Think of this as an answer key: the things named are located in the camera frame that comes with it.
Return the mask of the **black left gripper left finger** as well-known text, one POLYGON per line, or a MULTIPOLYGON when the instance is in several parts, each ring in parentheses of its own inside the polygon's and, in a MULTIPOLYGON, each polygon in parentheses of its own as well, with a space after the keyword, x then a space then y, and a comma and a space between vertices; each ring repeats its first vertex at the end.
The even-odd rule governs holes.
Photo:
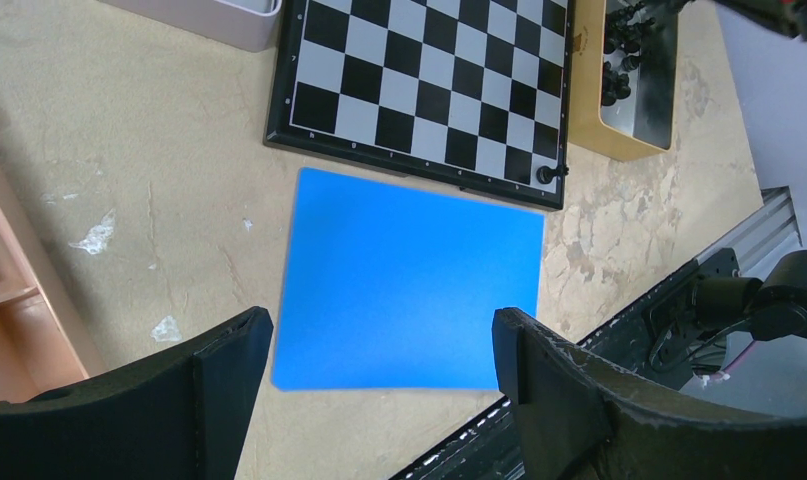
POLYGON ((24 403, 0 401, 0 479, 231 479, 273 324, 250 308, 24 403))

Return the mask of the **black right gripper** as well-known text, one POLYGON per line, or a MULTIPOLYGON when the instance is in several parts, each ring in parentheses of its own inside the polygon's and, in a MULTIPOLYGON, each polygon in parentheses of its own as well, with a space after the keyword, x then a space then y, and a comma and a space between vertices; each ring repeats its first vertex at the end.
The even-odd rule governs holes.
POLYGON ((766 30, 807 43, 807 0, 714 0, 766 30))

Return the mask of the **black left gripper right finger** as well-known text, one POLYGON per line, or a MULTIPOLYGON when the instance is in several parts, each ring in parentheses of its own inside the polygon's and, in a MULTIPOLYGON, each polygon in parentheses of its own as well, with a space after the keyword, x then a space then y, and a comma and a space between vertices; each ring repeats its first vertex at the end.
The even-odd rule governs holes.
POLYGON ((807 417, 681 394, 517 308, 495 312, 492 342, 529 479, 807 479, 807 417))

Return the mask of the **black chess piece corner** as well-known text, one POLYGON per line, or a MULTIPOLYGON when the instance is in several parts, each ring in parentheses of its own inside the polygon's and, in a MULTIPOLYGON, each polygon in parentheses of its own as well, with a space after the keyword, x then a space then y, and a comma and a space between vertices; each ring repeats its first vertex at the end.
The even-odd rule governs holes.
POLYGON ((540 166, 535 171, 536 180, 542 185, 548 185, 556 179, 564 179, 569 173, 569 168, 565 164, 551 167, 547 165, 540 166))

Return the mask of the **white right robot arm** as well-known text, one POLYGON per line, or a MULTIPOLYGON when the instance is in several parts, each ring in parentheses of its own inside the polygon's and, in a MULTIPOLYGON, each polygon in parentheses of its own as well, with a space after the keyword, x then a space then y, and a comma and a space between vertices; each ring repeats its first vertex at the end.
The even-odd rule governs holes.
MULTIPOLYGON (((807 1, 721 1, 725 9, 775 34, 807 43, 807 1)), ((764 280, 695 276, 672 297, 677 304, 656 341, 743 331, 757 341, 807 339, 807 250, 785 255, 764 280)))

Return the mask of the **yellow tin with black pieces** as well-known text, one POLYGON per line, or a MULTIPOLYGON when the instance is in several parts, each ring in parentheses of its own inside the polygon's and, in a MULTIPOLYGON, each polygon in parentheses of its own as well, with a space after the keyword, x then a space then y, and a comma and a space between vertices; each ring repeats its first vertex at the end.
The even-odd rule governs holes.
POLYGON ((678 17, 661 1, 577 1, 570 143, 618 161, 670 150, 678 17))

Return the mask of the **pink tin with white pieces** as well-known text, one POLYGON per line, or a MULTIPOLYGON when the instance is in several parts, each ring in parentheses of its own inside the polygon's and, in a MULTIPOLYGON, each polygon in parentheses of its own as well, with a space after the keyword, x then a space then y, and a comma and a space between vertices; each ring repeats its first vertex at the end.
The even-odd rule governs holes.
POLYGON ((267 49, 283 2, 106 0, 106 4, 248 52, 267 49))

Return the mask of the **peach desk organizer tray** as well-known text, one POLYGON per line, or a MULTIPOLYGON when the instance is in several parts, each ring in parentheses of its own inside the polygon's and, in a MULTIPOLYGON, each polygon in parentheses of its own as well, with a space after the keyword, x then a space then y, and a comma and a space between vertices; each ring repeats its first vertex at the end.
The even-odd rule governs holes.
POLYGON ((25 402, 106 370, 0 166, 0 401, 25 402))

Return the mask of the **blue mat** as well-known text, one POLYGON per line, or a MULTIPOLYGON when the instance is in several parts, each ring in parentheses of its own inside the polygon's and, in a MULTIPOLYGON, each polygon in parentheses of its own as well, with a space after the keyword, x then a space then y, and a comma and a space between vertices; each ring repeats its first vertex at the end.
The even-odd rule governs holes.
POLYGON ((542 214, 301 170, 273 384, 494 390, 493 314, 534 312, 542 214))

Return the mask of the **black white chessboard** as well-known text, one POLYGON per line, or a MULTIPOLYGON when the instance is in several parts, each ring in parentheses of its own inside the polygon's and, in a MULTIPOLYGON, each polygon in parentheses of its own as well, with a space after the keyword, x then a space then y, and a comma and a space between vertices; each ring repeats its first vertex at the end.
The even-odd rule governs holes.
POLYGON ((571 1, 288 1, 266 142, 560 210, 571 1))

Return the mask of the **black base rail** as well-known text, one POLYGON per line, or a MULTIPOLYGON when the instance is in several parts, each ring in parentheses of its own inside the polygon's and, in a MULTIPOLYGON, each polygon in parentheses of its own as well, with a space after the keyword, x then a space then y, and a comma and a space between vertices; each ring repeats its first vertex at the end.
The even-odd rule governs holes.
MULTIPOLYGON (((651 305, 699 274, 730 277, 740 269, 735 250, 718 248, 687 262, 603 326, 580 341, 592 352, 646 376, 656 335, 647 321, 651 305)), ((422 454, 395 479, 521 479, 524 475, 511 401, 503 396, 422 454)))

